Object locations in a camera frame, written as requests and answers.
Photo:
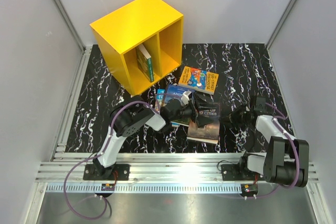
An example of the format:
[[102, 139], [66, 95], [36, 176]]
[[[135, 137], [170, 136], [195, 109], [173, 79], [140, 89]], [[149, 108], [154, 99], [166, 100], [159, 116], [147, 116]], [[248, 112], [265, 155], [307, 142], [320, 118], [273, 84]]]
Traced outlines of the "dark Tale of Two Cities book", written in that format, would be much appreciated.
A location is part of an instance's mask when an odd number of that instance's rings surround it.
[[219, 141], [220, 129], [220, 104], [214, 103], [214, 108], [201, 111], [200, 115], [213, 119], [212, 124], [204, 127], [197, 127], [196, 123], [190, 121], [187, 131], [187, 139], [199, 142], [205, 142], [216, 145]]

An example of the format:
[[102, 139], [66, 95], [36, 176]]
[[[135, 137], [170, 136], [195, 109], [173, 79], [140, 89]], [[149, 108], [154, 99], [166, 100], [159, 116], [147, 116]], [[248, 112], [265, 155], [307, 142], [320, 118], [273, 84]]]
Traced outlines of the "blue Animal Farm book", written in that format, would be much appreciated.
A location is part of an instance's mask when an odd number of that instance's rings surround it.
[[[182, 97], [182, 95], [185, 91], [194, 92], [194, 90], [189, 89], [189, 88], [169, 84], [166, 87], [165, 95], [164, 95], [163, 100], [162, 100], [162, 102], [163, 102], [162, 104], [167, 105], [167, 103], [171, 99], [177, 99], [177, 100], [181, 101], [181, 97]], [[178, 127], [179, 125], [188, 127], [189, 124], [190, 124], [190, 119], [189, 118], [183, 118], [183, 119], [178, 119], [178, 120], [172, 121], [172, 126], [174, 126], [174, 127]]]

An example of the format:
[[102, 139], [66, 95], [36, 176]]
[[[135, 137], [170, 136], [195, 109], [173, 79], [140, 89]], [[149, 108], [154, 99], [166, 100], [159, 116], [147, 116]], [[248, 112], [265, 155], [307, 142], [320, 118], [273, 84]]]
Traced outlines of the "green 104-storey treehouse book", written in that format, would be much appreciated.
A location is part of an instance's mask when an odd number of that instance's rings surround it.
[[139, 69], [143, 72], [143, 74], [147, 77], [150, 82], [154, 81], [154, 73], [152, 66], [152, 57], [149, 52], [146, 50], [143, 44], [138, 45], [135, 48], [136, 58]]

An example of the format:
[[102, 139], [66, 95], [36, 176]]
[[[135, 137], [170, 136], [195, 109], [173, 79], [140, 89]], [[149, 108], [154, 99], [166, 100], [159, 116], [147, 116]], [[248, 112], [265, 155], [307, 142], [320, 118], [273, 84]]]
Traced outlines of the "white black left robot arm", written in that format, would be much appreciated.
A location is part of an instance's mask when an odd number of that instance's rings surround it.
[[128, 103], [115, 107], [111, 114], [106, 138], [102, 148], [93, 158], [93, 171], [87, 174], [97, 176], [96, 179], [108, 180], [116, 175], [117, 155], [127, 137], [136, 133], [141, 127], [148, 126], [154, 131], [166, 131], [172, 126], [172, 121], [188, 118], [198, 127], [204, 127], [213, 122], [212, 119], [201, 115], [201, 112], [214, 109], [209, 95], [199, 92], [185, 91], [181, 97], [171, 98], [167, 104], [152, 108], [136, 95]]

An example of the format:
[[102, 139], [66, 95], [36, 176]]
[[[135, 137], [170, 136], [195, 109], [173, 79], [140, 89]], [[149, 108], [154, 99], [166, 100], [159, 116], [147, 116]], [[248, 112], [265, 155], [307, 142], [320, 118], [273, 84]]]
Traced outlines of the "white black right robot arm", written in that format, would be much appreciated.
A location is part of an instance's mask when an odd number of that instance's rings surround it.
[[308, 183], [309, 144], [290, 134], [280, 123], [285, 115], [263, 97], [254, 97], [224, 118], [235, 129], [254, 127], [268, 142], [264, 155], [245, 152], [238, 163], [218, 164], [224, 181], [251, 180], [255, 175], [282, 187]]

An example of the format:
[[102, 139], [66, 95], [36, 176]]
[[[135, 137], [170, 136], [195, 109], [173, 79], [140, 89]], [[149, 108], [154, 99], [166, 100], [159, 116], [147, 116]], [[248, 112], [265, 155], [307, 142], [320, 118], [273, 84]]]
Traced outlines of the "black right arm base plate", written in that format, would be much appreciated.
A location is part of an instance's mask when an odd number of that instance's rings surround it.
[[255, 181], [260, 175], [239, 164], [222, 164], [220, 166], [223, 181]]

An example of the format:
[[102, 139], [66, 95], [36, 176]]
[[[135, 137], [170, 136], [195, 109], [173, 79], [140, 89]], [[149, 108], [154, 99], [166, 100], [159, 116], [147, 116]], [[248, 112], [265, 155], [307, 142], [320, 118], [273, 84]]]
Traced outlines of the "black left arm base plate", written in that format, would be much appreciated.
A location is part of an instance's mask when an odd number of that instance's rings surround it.
[[97, 167], [94, 164], [87, 164], [83, 173], [83, 180], [128, 181], [129, 174], [129, 164], [115, 164], [107, 168]]

